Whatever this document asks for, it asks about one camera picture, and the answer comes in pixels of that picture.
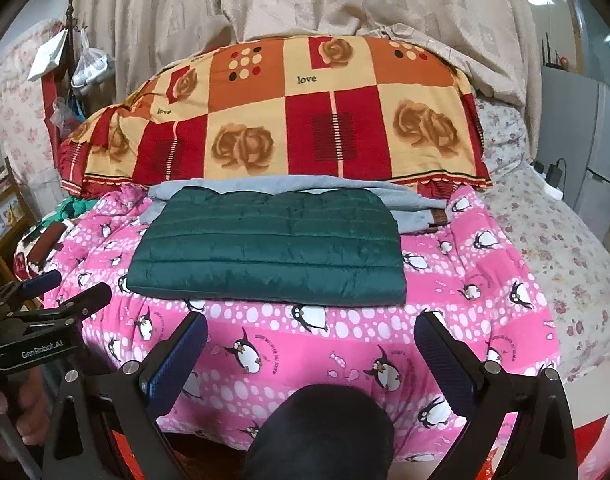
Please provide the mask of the person's left hand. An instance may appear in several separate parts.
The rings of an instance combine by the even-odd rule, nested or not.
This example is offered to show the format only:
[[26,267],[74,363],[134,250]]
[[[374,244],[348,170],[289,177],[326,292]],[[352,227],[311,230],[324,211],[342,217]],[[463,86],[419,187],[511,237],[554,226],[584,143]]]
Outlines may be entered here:
[[[8,411],[11,397],[0,391],[0,415]],[[44,445],[49,431],[50,420],[47,413],[48,399],[44,394],[43,380],[40,369],[32,368],[25,381],[18,387],[16,399],[12,402],[17,433],[22,437],[24,445]],[[2,460],[14,462],[15,457],[9,445],[0,436],[0,456]]]

